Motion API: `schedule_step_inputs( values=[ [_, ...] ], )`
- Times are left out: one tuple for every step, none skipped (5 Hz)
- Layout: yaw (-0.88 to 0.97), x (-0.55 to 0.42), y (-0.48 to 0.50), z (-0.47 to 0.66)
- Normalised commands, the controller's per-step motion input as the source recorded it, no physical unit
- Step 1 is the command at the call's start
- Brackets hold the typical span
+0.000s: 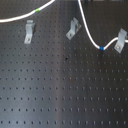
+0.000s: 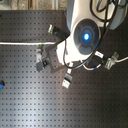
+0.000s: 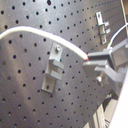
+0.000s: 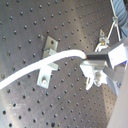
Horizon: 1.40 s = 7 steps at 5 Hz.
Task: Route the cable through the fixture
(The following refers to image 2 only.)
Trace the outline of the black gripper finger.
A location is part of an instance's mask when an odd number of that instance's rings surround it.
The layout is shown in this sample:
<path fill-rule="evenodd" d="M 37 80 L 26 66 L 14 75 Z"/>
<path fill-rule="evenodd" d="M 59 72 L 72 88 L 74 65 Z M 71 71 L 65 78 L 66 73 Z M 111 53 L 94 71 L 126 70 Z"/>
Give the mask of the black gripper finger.
<path fill-rule="evenodd" d="M 43 59 L 42 61 L 39 61 L 39 62 L 36 64 L 36 69 L 37 69 L 38 71 L 41 71 L 41 70 L 43 70 L 47 65 L 48 65 L 48 60 L 47 60 L 47 59 Z"/>

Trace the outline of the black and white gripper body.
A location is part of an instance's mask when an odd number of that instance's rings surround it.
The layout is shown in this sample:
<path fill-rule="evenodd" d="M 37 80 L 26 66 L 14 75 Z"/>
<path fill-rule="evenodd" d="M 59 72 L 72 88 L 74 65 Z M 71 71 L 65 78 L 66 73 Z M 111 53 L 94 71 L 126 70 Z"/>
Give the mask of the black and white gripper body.
<path fill-rule="evenodd" d="M 50 44 L 45 48 L 46 57 L 44 58 L 44 64 L 49 66 L 51 71 L 59 71 L 65 68 L 65 66 L 59 62 L 56 50 L 57 44 Z"/>

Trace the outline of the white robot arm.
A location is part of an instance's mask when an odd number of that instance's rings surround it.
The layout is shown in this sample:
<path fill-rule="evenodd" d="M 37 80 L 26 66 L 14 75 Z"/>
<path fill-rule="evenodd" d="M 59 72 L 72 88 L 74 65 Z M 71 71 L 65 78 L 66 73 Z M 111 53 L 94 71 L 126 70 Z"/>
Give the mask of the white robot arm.
<path fill-rule="evenodd" d="M 48 32 L 61 39 L 57 57 L 62 65 L 71 69 L 70 62 L 83 66 L 94 53 L 108 29 L 117 28 L 127 13 L 128 0 L 68 0 L 67 27 L 69 33 L 51 25 Z"/>

